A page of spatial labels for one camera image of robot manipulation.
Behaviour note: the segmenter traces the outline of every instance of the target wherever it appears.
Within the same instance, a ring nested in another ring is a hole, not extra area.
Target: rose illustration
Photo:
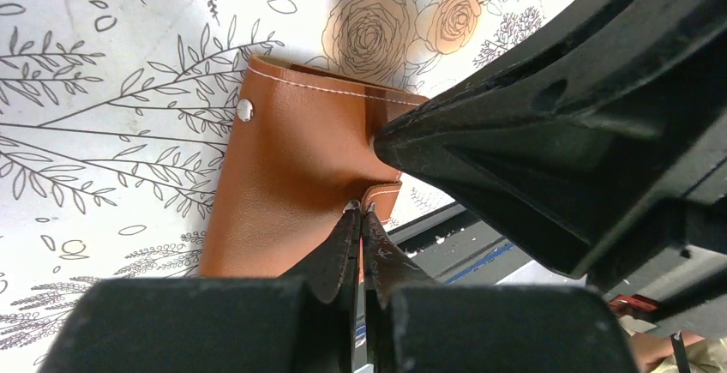
[[[419,13],[417,34],[430,51],[451,54],[470,41],[481,14],[478,0],[441,0]]]
[[[414,0],[340,0],[323,31],[330,69],[375,83],[399,82],[416,15]]]

